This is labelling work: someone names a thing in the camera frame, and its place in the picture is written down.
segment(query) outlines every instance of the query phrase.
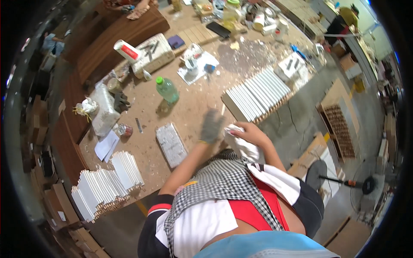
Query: black phone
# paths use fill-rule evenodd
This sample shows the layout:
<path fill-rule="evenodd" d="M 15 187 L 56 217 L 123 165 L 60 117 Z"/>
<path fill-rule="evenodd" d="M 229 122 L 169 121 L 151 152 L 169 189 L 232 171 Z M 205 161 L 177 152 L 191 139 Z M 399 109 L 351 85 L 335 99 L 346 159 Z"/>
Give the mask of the black phone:
<path fill-rule="evenodd" d="M 225 27 L 222 27 L 216 22 L 211 22 L 206 26 L 207 29 L 210 29 L 211 31 L 215 32 L 216 34 L 220 35 L 223 38 L 229 38 L 231 31 L 226 29 Z"/>

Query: blue tool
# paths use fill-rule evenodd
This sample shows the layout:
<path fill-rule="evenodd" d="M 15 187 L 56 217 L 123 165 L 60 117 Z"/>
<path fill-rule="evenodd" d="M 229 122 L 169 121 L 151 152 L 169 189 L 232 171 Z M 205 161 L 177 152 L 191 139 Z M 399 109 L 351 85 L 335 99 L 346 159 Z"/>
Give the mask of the blue tool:
<path fill-rule="evenodd" d="M 298 50 L 298 47 L 296 45 L 290 44 L 290 47 L 291 47 L 292 51 L 297 52 L 297 54 L 299 54 L 305 61 L 307 61 L 306 55 L 304 55 L 303 52 Z"/>

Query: gloved hand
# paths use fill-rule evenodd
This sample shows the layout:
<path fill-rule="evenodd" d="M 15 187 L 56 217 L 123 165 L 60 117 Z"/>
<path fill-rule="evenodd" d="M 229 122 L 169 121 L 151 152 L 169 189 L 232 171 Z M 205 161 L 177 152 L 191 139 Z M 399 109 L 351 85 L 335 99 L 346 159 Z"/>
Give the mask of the gloved hand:
<path fill-rule="evenodd" d="M 122 13 L 127 13 L 127 12 L 129 12 L 130 10 L 133 10 L 133 9 L 135 9 L 135 6 L 134 5 L 123 5 L 122 6 Z"/>
<path fill-rule="evenodd" d="M 202 124 L 201 138 L 199 142 L 207 144 L 215 143 L 221 131 L 222 123 L 225 120 L 224 116 L 218 115 L 218 119 L 215 119 L 218 110 L 209 109 L 204 115 L 204 123 Z"/>

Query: red shirt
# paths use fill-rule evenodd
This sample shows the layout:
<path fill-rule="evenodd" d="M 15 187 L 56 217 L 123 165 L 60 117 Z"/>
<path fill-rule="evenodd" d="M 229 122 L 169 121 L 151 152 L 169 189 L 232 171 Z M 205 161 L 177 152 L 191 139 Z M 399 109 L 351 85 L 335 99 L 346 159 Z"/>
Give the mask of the red shirt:
<path fill-rule="evenodd" d="M 270 206 L 270 209 L 273 211 L 275 217 L 281 223 L 285 231 L 289 231 L 289 227 L 287 222 L 285 221 L 284 214 L 282 213 L 280 203 L 277 199 L 276 192 L 271 189 L 266 183 L 256 179 L 254 179 L 255 184 L 257 185 L 258 189 L 262 193 L 264 199 Z M 258 212 L 255 206 L 250 201 L 244 200 L 228 200 L 231 206 L 231 209 L 234 213 L 235 218 L 242 220 L 258 231 L 262 230 L 272 230 L 270 225 L 265 221 L 264 217 Z"/>

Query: black cap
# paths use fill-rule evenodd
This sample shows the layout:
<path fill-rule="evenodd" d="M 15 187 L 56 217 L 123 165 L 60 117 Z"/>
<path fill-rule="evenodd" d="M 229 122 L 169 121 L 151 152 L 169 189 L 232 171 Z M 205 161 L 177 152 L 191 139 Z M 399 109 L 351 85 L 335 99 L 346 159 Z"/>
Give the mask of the black cap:
<path fill-rule="evenodd" d="M 357 7 L 356 7 L 354 4 L 352 4 L 352 5 L 351 5 L 351 9 L 356 13 L 356 16 L 357 16 L 357 18 L 358 18 L 358 14 L 359 14 L 360 12 L 358 11 Z"/>

